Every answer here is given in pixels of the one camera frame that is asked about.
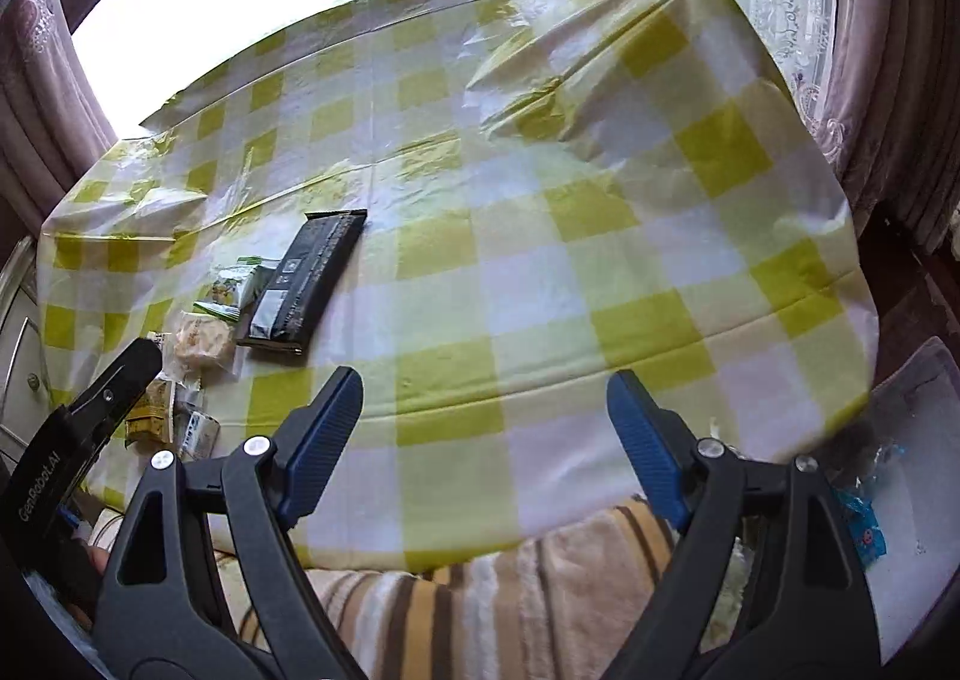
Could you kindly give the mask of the person left hand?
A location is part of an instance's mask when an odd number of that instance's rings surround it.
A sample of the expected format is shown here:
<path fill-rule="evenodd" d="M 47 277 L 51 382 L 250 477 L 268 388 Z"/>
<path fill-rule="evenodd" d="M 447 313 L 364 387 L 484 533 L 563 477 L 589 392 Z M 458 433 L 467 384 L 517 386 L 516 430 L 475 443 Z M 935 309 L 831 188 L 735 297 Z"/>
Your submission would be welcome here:
<path fill-rule="evenodd" d="M 93 628 L 96 620 L 99 594 L 103 586 L 104 572 L 109 563 L 109 552 L 101 547 L 91 547 L 80 540 L 70 540 L 67 545 L 67 571 L 62 584 L 60 599 L 86 631 Z"/>

